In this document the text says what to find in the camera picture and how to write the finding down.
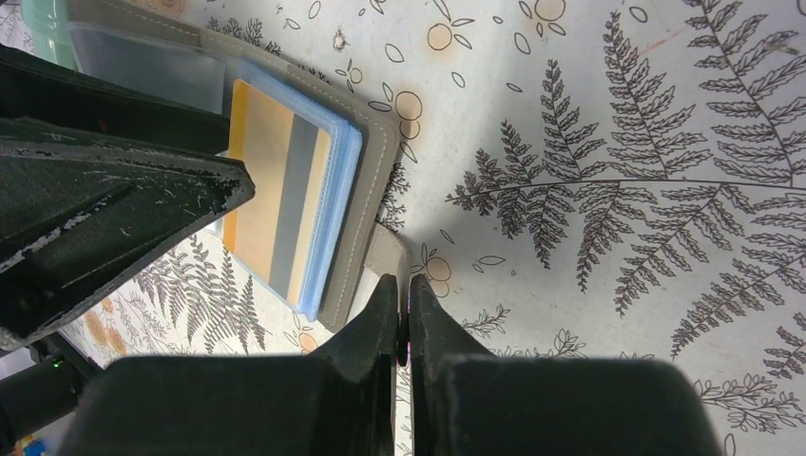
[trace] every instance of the wallet stitching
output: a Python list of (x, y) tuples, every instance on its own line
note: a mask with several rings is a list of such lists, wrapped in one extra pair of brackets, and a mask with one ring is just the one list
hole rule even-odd
[[(141, 14), (138, 14), (136, 12), (133, 12), (133, 11), (127, 11), (123, 7), (121, 7), (119, 5), (114, 5), (114, 4), (108, 3), (105, 0), (101, 0), (101, 3), (104, 4), (104, 5), (107, 5), (108, 7), (112, 7), (114, 9), (116, 9), (116, 10), (120, 10), (123, 13), (129, 14), (129, 15), (132, 15), (132, 16), (135, 16), (135, 17), (139, 17), (140, 19), (143, 19), (145, 21), (153, 22), (153, 23), (159, 24), (159, 25), (161, 25), (163, 27), (168, 27), (169, 29), (174, 29), (174, 30), (176, 30), (176, 31), (178, 31), (180, 33), (184, 33), (184, 34), (187, 34), (187, 35), (190, 35), (190, 36), (200, 36), (198, 34), (191, 33), (191, 32), (189, 32), (187, 30), (182, 30), (180, 28), (176, 28), (176, 27), (174, 27), (174, 26), (172, 26), (170, 24), (167, 24), (166, 22), (163, 22), (160, 19), (153, 19), (153, 18), (145, 17), (145, 16), (143, 16)], [(239, 49), (235, 45), (232, 45), (232, 44), (229, 44), (229, 43), (224, 43), (223, 41), (220, 41), (220, 40), (218, 40), (216, 38), (210, 38), (210, 39), (213, 40), (216, 43), (219, 43), (221, 45), (227, 46), (229, 48), (233, 48), (235, 50)], [(266, 59), (265, 57), (260, 56), (258, 54), (259, 49), (257, 49), (257, 48), (256, 49), (248, 49), (246, 47), (244, 49), (246, 49), (248, 53), (253, 54), (252, 56), (254, 58), (262, 61), (266, 65), (269, 65), (270, 67), (273, 67), (275, 69), (281, 69), (279, 65), (276, 65), (276, 64), (272, 63), (270, 60)], [(336, 102), (337, 104), (339, 104), (342, 107), (346, 108), (348, 111), (352, 111), (354, 114), (356, 114), (356, 116), (360, 117), (361, 119), (364, 119), (365, 121), (369, 122), (370, 124), (375, 125), (383, 133), (383, 148), (382, 148), (381, 153), (380, 153), (380, 160), (378, 160), (377, 168), (375, 169), (375, 173), (374, 173), (374, 176), (373, 176), (373, 183), (370, 186), (370, 194), (372, 194), (372, 192), (375, 189), (375, 185), (377, 184), (377, 176), (380, 173), (380, 166), (381, 166), (381, 163), (383, 162), (383, 157), (386, 155), (386, 152), (387, 152), (387, 145), (388, 145), (388, 142), (389, 142), (389, 136), (388, 136), (386, 130), (383, 127), (381, 127), (379, 123), (374, 122), (369, 117), (361, 114), (360, 112), (358, 112), (357, 110), (355, 110), (351, 106), (347, 106), (346, 104), (344, 104), (340, 100), (337, 100), (332, 95), (328, 94), (327, 92), (323, 91), (322, 89), (320, 89), (320, 88), (318, 88), (318, 87), (316, 87), (314, 85), (311, 85), (309, 82), (301, 79), (296, 74), (293, 74), (291, 72), (288, 72), (288, 74), (292, 78), (296, 79), (297, 81), (300, 81), (301, 83), (305, 84), (306, 86), (312, 88), (313, 90), (315, 90), (315, 91), (319, 92), (320, 94), (324, 95), (325, 97), (329, 98), (331, 101)], [(364, 203), (364, 209), (361, 211), (361, 219), (358, 221), (359, 226), (364, 223), (364, 219), (367, 216), (367, 207), (369, 207), (369, 205), (370, 205), (370, 201), (369, 201), (369, 198), (367, 198), (367, 201)], [(356, 244), (358, 244), (358, 231), (356, 231), (355, 236), (353, 237), (353, 247), (350, 249), (350, 260), (347, 262), (347, 270), (348, 271), (350, 270), (350, 268), (353, 267), (353, 259), (355, 257), (355, 245)], [(344, 277), (344, 282), (341, 284), (341, 292), (339, 293), (338, 302), (336, 303), (336, 315), (338, 315), (339, 311), (341, 310), (341, 303), (344, 300), (344, 291), (347, 288), (347, 277), (348, 277), (348, 275)]]

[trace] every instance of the tablecloth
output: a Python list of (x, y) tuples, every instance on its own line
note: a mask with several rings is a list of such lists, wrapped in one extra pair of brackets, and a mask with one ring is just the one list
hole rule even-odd
[[(671, 362), (725, 454), (802, 453), (806, 2), (139, 3), (393, 118), (378, 220), (492, 351)], [(66, 332), (104, 363), (328, 338), (268, 296), (199, 233)], [(400, 374), (396, 447), (411, 454)]]

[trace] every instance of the green container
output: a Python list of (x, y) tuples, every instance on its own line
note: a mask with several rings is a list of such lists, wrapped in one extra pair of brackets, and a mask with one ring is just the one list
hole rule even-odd
[(23, 22), (30, 29), (33, 52), (56, 65), (76, 69), (67, 35), (67, 5), (63, 0), (22, 0)]

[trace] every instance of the yellow stripe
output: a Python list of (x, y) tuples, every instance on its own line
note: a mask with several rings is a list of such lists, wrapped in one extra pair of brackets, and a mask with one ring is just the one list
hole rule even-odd
[[(243, 161), (243, 139), (246, 136), (246, 83), (240, 79), (235, 80), (232, 93), (232, 115), (229, 123), (229, 150), (227, 157)], [(238, 226), (238, 211), (230, 212), (224, 217), (224, 247), (235, 252), (235, 233)]]
[(314, 147), (314, 157), (311, 161), (311, 173), (308, 175), (308, 189), (305, 192), (305, 204), (302, 207), (302, 220), (300, 221), (299, 234), (297, 235), (294, 267), (291, 270), (291, 282), (288, 285), (287, 300), (292, 306), (296, 306), (299, 301), (299, 290), (305, 273), (308, 250), (311, 246), (311, 234), (314, 232), (314, 222), (319, 209), (319, 196), (324, 183), (330, 146), (330, 134), (320, 128), (317, 133), (317, 145)]
[(242, 84), (248, 99), (243, 161), (258, 192), (238, 209), (234, 252), (256, 276), (268, 282), (294, 112)]

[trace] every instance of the striped card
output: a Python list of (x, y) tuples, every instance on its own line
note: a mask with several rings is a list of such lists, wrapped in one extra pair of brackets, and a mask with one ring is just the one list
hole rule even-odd
[(296, 306), (313, 239), (331, 135), (242, 80), (233, 88), (228, 157), (258, 192), (224, 218), (224, 246)]

